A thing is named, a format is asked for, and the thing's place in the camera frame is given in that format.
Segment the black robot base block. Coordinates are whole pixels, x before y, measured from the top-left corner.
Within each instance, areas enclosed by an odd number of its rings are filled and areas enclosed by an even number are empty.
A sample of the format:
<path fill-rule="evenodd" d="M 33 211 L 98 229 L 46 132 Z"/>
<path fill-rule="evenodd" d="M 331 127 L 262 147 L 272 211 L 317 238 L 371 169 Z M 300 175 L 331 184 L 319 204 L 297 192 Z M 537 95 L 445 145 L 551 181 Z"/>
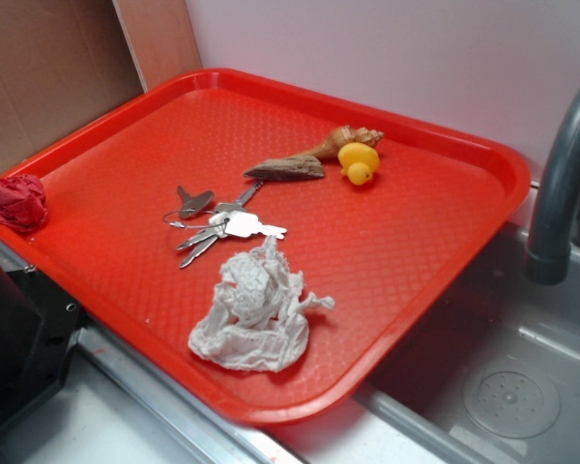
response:
<path fill-rule="evenodd" d="M 0 265 L 0 434 L 64 387 L 81 320 L 42 271 Z"/>

